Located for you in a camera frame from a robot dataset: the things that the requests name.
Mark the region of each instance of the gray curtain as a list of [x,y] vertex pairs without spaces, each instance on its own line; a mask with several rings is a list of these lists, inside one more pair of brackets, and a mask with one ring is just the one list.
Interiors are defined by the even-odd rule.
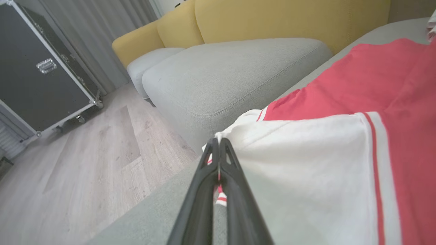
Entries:
[[112,42],[157,19],[148,0],[39,0],[103,94],[129,82]]

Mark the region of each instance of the floor plank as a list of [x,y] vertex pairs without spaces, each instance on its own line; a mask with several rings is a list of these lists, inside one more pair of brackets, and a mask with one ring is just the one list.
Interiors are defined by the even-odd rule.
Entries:
[[0,182],[0,244],[83,244],[197,155],[127,84],[32,142]]

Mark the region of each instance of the white fabric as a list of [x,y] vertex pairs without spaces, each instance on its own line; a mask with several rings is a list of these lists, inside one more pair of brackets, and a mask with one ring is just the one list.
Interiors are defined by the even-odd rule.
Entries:
[[[277,210],[274,224],[267,224],[272,236],[287,239],[275,242],[378,244],[373,139],[365,116],[357,113],[256,122],[261,114],[261,110],[248,111],[217,135],[231,141],[244,171],[278,186],[281,194],[293,200],[269,202],[270,208]],[[377,113],[371,117],[379,118]],[[381,121],[377,129],[381,130],[377,133],[377,149],[388,153]],[[383,210],[390,209],[383,214],[388,219],[384,225],[386,244],[401,244],[395,189],[387,169],[389,156],[381,154],[377,160],[381,197],[386,203]],[[253,193],[257,200],[268,196],[261,197],[258,190]],[[299,229],[298,235],[287,235],[293,228]]]
[[133,85],[144,99],[148,98],[142,85],[142,75],[145,71],[183,50],[184,48],[159,48],[144,54],[127,66],[127,73],[129,73]]
[[427,23],[427,29],[429,30],[429,33],[427,34],[427,40],[431,42],[436,36],[436,10]]

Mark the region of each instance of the yellow cushion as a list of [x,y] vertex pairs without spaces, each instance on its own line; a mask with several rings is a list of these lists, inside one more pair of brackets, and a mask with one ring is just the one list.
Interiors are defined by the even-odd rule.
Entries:
[[205,43],[277,37],[323,41],[332,52],[387,23],[389,0],[196,0]]
[[112,43],[112,49],[124,67],[158,48],[164,48],[164,44],[157,33],[157,21],[131,31]]
[[204,44],[194,14],[195,0],[188,0],[165,14],[157,30],[167,48],[189,48]]

